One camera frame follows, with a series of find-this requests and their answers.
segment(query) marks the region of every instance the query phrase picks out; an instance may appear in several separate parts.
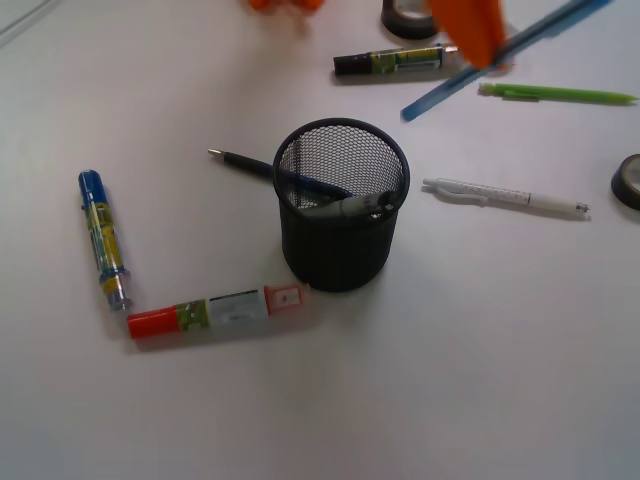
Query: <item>mesh cup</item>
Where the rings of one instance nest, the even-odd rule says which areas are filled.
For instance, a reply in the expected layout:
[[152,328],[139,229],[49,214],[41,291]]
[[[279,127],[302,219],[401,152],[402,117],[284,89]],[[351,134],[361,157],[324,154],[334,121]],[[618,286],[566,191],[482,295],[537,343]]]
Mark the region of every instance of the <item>mesh cup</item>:
[[[318,120],[289,135],[273,167],[282,250],[293,273],[328,292],[353,290],[375,277],[389,255],[398,211],[409,190],[409,166],[396,142],[358,120]],[[391,191],[394,208],[364,223],[321,223],[306,217],[304,210],[340,198],[300,187],[309,181],[353,196]]]

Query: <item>pen grip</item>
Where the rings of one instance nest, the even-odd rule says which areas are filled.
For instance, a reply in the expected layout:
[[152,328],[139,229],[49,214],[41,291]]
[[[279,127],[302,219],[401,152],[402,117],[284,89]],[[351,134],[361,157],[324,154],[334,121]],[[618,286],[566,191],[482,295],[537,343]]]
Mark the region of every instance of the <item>pen grip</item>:
[[529,206],[545,210],[555,210],[556,212],[584,213],[584,210],[581,209],[582,204],[533,193],[531,194]]
[[224,154],[224,163],[241,168],[242,170],[246,170],[263,178],[271,178],[273,174],[273,166],[271,164],[235,153],[226,152]]

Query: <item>marker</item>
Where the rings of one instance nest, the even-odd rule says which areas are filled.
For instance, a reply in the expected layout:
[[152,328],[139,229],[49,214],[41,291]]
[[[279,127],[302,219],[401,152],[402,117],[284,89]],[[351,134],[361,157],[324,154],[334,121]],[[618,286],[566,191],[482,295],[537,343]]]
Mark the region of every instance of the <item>marker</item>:
[[542,208],[545,210],[555,210],[564,213],[576,213],[584,215],[591,208],[584,203],[568,202],[537,193],[519,192],[517,190],[505,190],[503,188],[487,187],[486,185],[476,185],[473,183],[458,182],[446,178],[429,180],[425,178],[424,185],[435,189],[437,193],[445,197],[478,200],[486,203],[489,200],[515,203],[526,207]]
[[99,282],[102,292],[112,312],[125,310],[131,306],[125,284],[129,272],[124,268],[118,238],[113,226],[111,209],[98,172],[85,170],[78,177],[82,193],[82,209],[87,218],[96,266],[100,272]]
[[424,48],[395,48],[334,57],[336,76],[387,74],[414,70],[441,70],[464,64],[458,47],[448,43]]
[[480,95],[502,97],[505,100],[567,100],[577,102],[626,105],[638,100],[623,93],[601,92],[598,90],[575,90],[572,88],[535,87],[529,85],[509,85],[506,83],[481,83]]
[[297,310],[305,305],[308,288],[302,285],[263,287],[221,297],[195,300],[152,312],[129,315],[133,339],[192,330],[246,325],[270,315]]

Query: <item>black pen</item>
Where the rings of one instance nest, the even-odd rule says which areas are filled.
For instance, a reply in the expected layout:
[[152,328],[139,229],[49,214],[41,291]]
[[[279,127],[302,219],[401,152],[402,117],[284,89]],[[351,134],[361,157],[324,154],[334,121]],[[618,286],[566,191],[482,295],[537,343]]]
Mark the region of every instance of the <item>black pen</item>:
[[[212,148],[208,151],[212,156],[221,158],[227,165],[240,168],[241,170],[246,170],[247,172],[253,173],[262,178],[273,178],[273,166],[266,162],[261,162],[235,153],[214,150]],[[315,194],[324,195],[334,200],[343,200],[353,196],[353,194],[349,193],[344,188],[331,185],[330,183],[325,183],[304,175],[298,175],[295,172],[284,171],[283,173],[287,180],[292,183],[296,183],[297,186]]]

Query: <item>black tape roll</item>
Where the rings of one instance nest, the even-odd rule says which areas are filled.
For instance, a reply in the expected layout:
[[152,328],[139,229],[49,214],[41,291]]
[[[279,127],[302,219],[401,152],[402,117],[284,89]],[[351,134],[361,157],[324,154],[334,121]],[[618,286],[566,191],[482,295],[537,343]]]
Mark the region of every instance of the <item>black tape roll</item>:
[[412,18],[403,15],[394,5],[396,0],[384,0],[382,24],[394,35],[407,40],[426,40],[438,34],[433,17]]
[[633,186],[629,176],[629,170],[634,161],[640,162],[640,155],[631,155],[622,162],[622,165],[620,165],[620,168],[611,179],[611,190],[618,197],[618,200],[627,207],[640,210],[640,190]]

